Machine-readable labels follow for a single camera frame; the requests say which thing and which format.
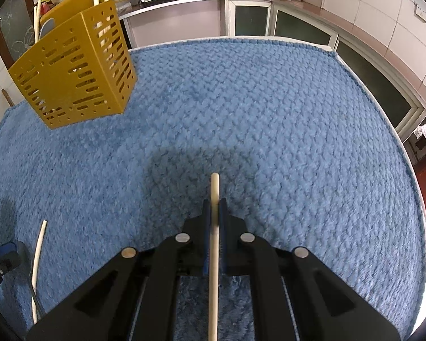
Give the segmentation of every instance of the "kitchen counter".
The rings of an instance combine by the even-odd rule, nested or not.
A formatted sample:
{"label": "kitchen counter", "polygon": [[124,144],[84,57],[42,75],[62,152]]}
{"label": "kitchen counter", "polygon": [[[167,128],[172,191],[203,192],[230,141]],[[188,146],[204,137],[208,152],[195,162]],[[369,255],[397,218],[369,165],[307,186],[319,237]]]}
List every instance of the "kitchen counter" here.
{"label": "kitchen counter", "polygon": [[[315,42],[336,49],[339,37],[352,43],[362,55],[378,61],[399,77],[417,97],[420,109],[426,110],[426,89],[419,91],[416,75],[394,53],[376,38],[341,17],[307,2],[287,0],[154,0],[138,6],[125,8],[118,13],[129,37],[130,48],[148,46],[177,40],[219,37],[219,36],[285,36],[277,30],[279,16],[293,16],[295,21],[318,29],[319,35],[329,41]],[[238,29],[243,24],[245,33]],[[413,131],[414,124],[423,120],[426,112],[414,114],[413,122],[404,129],[396,129],[402,139]]]}

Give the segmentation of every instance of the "blue towel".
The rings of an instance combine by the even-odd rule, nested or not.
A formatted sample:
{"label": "blue towel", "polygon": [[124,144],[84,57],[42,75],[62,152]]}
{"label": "blue towel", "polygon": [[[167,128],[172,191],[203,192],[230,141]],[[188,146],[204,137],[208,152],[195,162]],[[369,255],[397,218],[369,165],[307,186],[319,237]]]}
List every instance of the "blue towel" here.
{"label": "blue towel", "polygon": [[[336,54],[223,38],[132,59],[139,80],[123,115],[49,130],[23,102],[0,124],[0,243],[34,250],[48,220],[37,285],[46,310],[122,247],[179,232],[218,171],[251,232],[308,247],[407,337],[426,281],[422,202],[391,125]],[[182,281],[177,340],[206,339],[207,287]],[[22,273],[0,291],[23,335]],[[252,340],[248,278],[221,278],[219,304],[219,339]]]}

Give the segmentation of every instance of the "yellow plastic holder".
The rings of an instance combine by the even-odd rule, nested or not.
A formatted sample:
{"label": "yellow plastic holder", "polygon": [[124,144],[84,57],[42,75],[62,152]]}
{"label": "yellow plastic holder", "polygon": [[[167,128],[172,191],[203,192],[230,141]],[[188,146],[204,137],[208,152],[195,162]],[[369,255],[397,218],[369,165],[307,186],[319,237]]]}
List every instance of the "yellow plastic holder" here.
{"label": "yellow plastic holder", "polygon": [[137,81],[113,0],[56,26],[9,73],[51,129],[123,113]]}

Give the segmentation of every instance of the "glass cabinet door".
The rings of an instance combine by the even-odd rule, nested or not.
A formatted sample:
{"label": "glass cabinet door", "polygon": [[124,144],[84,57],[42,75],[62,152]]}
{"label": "glass cabinet door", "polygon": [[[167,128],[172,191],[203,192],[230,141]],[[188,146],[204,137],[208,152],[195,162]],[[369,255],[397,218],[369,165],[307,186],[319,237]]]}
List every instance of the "glass cabinet door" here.
{"label": "glass cabinet door", "polygon": [[230,1],[229,36],[268,36],[270,2]]}
{"label": "glass cabinet door", "polygon": [[328,27],[323,27],[309,16],[298,15],[296,12],[289,11],[284,7],[275,8],[275,27],[273,36],[288,37],[300,41],[315,43],[318,45],[335,47],[337,33]]}
{"label": "glass cabinet door", "polygon": [[35,43],[25,0],[5,0],[0,8],[0,30],[14,61]]}

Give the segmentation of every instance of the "blue fleece blanket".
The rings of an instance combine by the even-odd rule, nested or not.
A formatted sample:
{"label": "blue fleece blanket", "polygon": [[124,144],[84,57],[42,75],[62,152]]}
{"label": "blue fleece blanket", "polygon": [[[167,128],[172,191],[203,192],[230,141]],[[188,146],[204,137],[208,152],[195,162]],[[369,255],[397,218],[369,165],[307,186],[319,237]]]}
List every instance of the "blue fleece blanket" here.
{"label": "blue fleece blanket", "polygon": [[[0,124],[0,243],[31,250],[48,220],[37,291],[50,310],[124,246],[180,231],[209,175],[250,231],[306,246],[410,333],[426,280],[411,168],[374,100],[316,47],[218,39],[132,53],[123,115],[49,130],[23,102]],[[16,271],[0,310],[23,335],[30,293]],[[207,338],[207,280],[182,282],[177,340]],[[247,278],[222,278],[219,339],[252,340]]]}

